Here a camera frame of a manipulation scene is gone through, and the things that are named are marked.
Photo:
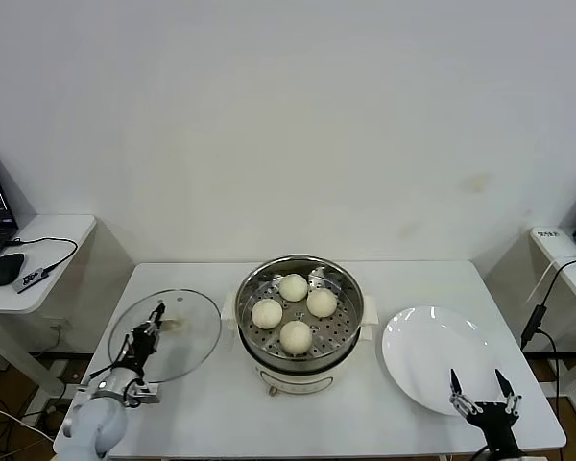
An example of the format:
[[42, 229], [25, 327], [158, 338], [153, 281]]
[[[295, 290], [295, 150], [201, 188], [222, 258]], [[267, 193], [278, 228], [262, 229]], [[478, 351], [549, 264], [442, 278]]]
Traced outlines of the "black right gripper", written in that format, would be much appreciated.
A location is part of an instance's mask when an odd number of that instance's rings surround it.
[[517, 460], [525, 455], [516, 442], [513, 426], [518, 420], [518, 407], [522, 395], [516, 394], [510, 381], [499, 369], [495, 376], [506, 404], [502, 402], [477, 402], [467, 396], [455, 370], [450, 370], [449, 402], [470, 425], [480, 429], [486, 441], [487, 460]]

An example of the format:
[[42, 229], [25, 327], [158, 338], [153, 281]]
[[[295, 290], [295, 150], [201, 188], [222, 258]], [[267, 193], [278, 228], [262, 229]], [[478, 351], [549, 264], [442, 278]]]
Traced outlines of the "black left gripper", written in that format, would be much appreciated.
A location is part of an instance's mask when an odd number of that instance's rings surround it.
[[132, 340], [127, 346], [127, 351], [123, 357], [123, 366], [125, 368], [137, 374], [144, 373], [145, 363], [156, 352], [156, 345], [159, 339], [158, 332], [161, 330], [165, 309], [164, 302], [159, 302], [148, 320], [132, 329]]

